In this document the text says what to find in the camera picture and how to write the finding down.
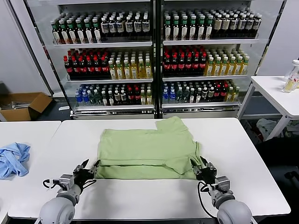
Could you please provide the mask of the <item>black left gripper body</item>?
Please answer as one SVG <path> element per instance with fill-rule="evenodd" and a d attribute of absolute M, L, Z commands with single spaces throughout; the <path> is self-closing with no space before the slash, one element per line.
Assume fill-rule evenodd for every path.
<path fill-rule="evenodd" d="M 79 172 L 73 172 L 74 183 L 79 187 L 88 187 L 95 183 L 94 174 L 89 169 L 81 169 Z"/>

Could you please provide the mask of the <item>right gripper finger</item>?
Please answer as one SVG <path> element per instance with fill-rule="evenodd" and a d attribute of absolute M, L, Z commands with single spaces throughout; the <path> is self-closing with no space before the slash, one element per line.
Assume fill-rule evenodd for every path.
<path fill-rule="evenodd" d="M 205 158 L 200 156 L 200 159 L 202 161 L 201 169 L 209 168 L 209 169 L 215 169 L 214 165 L 210 162 L 208 162 Z"/>
<path fill-rule="evenodd" d="M 201 173 L 201 165 L 198 164 L 195 160 L 193 159 L 190 159 L 190 162 L 191 162 L 191 165 L 192 165 L 192 169 L 193 169 L 193 172 L 196 174 L 196 175 L 199 175 Z"/>

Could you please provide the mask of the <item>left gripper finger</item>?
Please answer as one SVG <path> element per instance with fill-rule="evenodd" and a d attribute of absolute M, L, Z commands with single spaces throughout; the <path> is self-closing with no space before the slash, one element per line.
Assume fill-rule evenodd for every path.
<path fill-rule="evenodd" d="M 82 164 L 77 165 L 73 172 L 79 172 L 81 169 L 85 169 L 86 165 L 88 164 L 89 159 L 82 162 Z"/>
<path fill-rule="evenodd" d="M 100 164 L 100 160 L 97 160 L 93 165 L 92 167 L 90 168 L 89 172 L 90 173 L 93 173 L 93 174 L 96 174 L 97 173 L 97 170 L 98 170 L 98 166 Z"/>

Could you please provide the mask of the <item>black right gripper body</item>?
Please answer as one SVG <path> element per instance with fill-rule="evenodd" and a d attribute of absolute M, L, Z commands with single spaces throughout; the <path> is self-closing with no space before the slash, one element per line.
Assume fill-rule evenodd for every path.
<path fill-rule="evenodd" d="M 214 167 L 205 167 L 197 171 L 196 178 L 205 184 L 215 184 L 217 169 Z"/>

